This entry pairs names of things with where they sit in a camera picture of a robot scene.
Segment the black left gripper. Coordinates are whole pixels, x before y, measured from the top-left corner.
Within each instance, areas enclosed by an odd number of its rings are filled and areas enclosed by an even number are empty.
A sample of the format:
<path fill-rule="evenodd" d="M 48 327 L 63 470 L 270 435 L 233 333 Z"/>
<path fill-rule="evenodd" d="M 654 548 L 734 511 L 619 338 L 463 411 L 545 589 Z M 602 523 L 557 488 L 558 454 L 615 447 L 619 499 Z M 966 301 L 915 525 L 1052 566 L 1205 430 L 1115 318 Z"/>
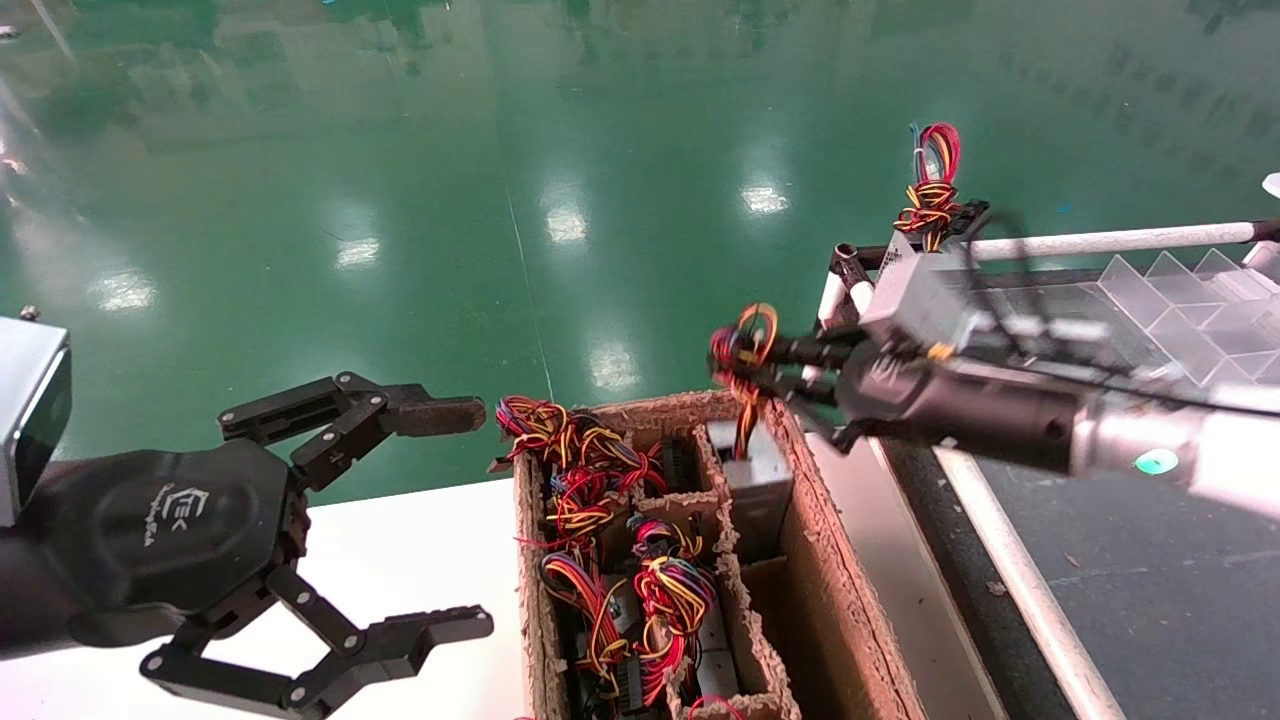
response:
<path fill-rule="evenodd" d="M 232 442 L 216 448 L 56 462 L 29 501 L 29 644 L 119 648 L 177 632 L 142 676 L 274 719 L 329 719 L 367 685 L 417 676 L 438 646 L 489 637 L 492 615 L 472 605 L 356 626 L 292 568 L 308 533 L 301 493 L 392 436 L 460 436 L 485 420 L 477 396 L 342 372 L 223 411 Z M 265 450 L 302 434 L 291 466 Z M 274 603 L 326 644 L 314 667 L 287 676 L 205 657 Z"/>

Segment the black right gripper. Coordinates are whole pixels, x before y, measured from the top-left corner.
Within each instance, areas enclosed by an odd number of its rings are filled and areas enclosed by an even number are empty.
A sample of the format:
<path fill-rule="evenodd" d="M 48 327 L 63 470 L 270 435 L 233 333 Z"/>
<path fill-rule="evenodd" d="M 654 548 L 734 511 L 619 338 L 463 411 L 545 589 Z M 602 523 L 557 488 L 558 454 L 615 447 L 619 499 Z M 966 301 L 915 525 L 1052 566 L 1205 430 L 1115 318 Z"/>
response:
<path fill-rule="evenodd" d="M 877 436 L 955 447 L 1042 471 L 1070 471 L 1076 395 L 856 348 L 865 341 L 864 331 L 780 334 L 765 364 L 844 366 L 835 384 L 765 369 L 760 392 L 780 400 L 837 454 Z"/>

